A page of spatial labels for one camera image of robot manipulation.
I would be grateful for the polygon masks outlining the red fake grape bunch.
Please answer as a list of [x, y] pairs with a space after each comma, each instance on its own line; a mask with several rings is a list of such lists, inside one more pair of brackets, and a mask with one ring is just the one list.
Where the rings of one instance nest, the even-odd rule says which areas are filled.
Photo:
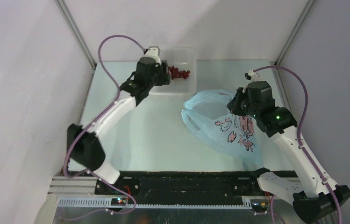
[[178, 67], [169, 66], [168, 71], [171, 75], [171, 79], [188, 79], [190, 76], [189, 70], [180, 70]]

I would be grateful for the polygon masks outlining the light blue plastic bag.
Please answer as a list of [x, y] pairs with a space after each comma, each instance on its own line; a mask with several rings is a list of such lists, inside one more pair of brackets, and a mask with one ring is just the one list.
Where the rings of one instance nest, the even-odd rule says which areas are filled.
[[227, 104], [233, 97], [225, 90], [200, 91], [184, 102], [183, 122], [189, 133], [214, 151], [240, 159], [247, 169], [261, 167], [253, 119], [230, 113]]

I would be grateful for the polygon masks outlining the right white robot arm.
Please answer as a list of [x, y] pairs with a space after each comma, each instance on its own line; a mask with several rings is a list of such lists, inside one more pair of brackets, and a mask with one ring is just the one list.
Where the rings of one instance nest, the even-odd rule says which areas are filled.
[[248, 188], [252, 194], [269, 192], [279, 197], [291, 204], [307, 224], [338, 211], [350, 198], [349, 187], [339, 185], [315, 158], [291, 112], [275, 105], [271, 86], [266, 81], [239, 87], [227, 108], [233, 115], [255, 119], [258, 128], [285, 154], [300, 181], [296, 184], [260, 168], [251, 173]]

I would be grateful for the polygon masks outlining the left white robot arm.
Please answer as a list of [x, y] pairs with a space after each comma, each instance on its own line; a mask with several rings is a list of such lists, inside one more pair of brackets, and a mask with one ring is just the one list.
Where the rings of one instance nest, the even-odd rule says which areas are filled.
[[119, 86], [116, 97], [96, 118], [83, 125], [71, 124], [67, 129], [67, 154], [65, 161], [73, 159], [94, 173], [112, 194], [124, 190], [124, 181], [106, 157], [101, 137], [129, 111], [136, 108], [155, 86], [169, 85], [171, 73], [166, 60], [157, 62], [151, 57], [142, 57], [136, 70]]

